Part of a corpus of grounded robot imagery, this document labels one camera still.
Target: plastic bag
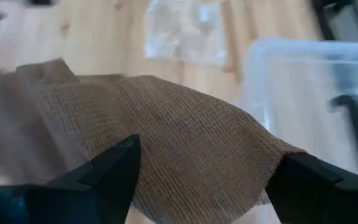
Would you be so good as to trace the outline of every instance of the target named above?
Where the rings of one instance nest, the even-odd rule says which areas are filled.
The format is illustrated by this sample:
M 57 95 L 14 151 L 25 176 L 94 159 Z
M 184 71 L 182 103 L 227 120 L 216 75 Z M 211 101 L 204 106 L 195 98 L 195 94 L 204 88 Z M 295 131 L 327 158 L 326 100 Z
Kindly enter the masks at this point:
M 226 59 L 219 3 L 150 0 L 145 15 L 146 58 L 223 65 Z

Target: transparent plastic box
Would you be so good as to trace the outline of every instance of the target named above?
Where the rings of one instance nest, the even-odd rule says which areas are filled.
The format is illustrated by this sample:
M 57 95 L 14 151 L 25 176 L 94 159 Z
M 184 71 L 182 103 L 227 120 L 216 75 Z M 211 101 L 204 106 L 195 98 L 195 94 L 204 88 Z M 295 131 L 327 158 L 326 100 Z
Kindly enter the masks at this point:
M 276 137 L 358 174 L 358 43 L 262 39 L 238 106 Z

